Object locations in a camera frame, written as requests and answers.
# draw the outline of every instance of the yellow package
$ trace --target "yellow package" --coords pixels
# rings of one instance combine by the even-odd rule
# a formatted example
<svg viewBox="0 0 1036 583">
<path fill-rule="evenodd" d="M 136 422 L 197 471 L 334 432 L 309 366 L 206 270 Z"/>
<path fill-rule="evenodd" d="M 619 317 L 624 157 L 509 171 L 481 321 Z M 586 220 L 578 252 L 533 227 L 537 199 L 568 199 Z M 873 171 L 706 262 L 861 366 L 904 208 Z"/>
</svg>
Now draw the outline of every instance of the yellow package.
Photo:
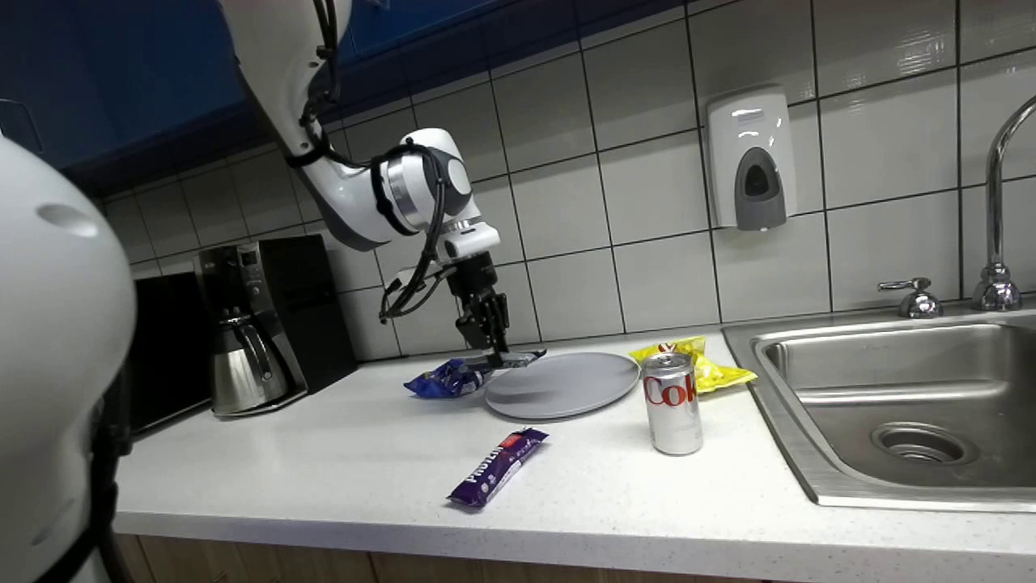
<svg viewBox="0 0 1036 583">
<path fill-rule="evenodd" d="M 639 366 L 655 360 L 656 355 L 681 355 L 693 363 L 693 383 L 704 396 L 721 393 L 733 386 L 755 383 L 751 371 L 725 366 L 706 356 L 706 340 L 704 338 L 678 338 L 672 345 L 646 345 L 628 355 Z"/>
</svg>

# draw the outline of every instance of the aluminum can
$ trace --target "aluminum can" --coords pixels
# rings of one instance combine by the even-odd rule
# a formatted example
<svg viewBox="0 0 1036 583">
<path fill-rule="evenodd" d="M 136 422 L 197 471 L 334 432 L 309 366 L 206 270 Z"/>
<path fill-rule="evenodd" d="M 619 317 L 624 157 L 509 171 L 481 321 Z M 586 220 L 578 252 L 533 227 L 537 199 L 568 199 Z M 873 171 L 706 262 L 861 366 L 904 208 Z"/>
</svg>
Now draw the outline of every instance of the aluminum can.
<svg viewBox="0 0 1036 583">
<path fill-rule="evenodd" d="M 646 403 L 655 451 L 691 458 L 704 451 L 699 396 L 693 363 L 687 356 L 656 356 L 646 371 Z"/>
</svg>

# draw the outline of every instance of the stainless steel sink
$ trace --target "stainless steel sink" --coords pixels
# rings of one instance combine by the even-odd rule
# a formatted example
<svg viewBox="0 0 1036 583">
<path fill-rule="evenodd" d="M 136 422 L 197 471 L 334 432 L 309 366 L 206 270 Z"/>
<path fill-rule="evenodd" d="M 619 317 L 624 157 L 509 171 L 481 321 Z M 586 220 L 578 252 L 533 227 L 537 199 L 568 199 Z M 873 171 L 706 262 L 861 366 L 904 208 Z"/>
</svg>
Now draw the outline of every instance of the stainless steel sink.
<svg viewBox="0 0 1036 583">
<path fill-rule="evenodd" d="M 1036 512 L 1036 311 L 730 330 L 824 506 Z"/>
</svg>

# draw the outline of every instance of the purple snack bar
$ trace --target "purple snack bar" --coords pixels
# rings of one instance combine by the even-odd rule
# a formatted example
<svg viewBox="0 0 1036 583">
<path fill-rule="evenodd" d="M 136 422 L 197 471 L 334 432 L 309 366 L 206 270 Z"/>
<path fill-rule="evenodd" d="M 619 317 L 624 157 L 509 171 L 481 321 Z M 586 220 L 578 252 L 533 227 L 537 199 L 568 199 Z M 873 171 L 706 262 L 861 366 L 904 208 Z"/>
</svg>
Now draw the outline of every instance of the purple snack bar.
<svg viewBox="0 0 1036 583">
<path fill-rule="evenodd" d="M 482 510 L 493 492 L 509 484 L 511 472 L 523 471 L 523 463 L 540 451 L 546 441 L 543 432 L 525 428 L 509 433 L 475 471 L 466 478 L 455 492 L 449 501 L 462 510 Z"/>
</svg>

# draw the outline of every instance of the white countertop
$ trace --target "white countertop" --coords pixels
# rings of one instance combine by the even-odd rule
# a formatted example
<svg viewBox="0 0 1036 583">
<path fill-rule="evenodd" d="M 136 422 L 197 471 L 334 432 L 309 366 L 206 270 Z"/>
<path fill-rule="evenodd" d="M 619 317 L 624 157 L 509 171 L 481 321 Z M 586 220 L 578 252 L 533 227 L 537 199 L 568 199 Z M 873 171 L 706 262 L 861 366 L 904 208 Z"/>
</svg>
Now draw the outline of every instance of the white countertop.
<svg viewBox="0 0 1036 583">
<path fill-rule="evenodd" d="M 709 356 L 733 363 L 718 333 Z M 641 393 L 533 426 L 546 449 L 485 512 L 448 510 L 525 426 L 481 399 L 413 399 L 403 383 L 430 366 L 367 366 L 280 416 L 224 426 L 204 413 L 136 443 L 116 530 L 769 579 L 1036 579 L 1036 517 L 813 506 L 749 388 L 704 399 L 706 449 L 693 458 L 655 454 Z"/>
</svg>

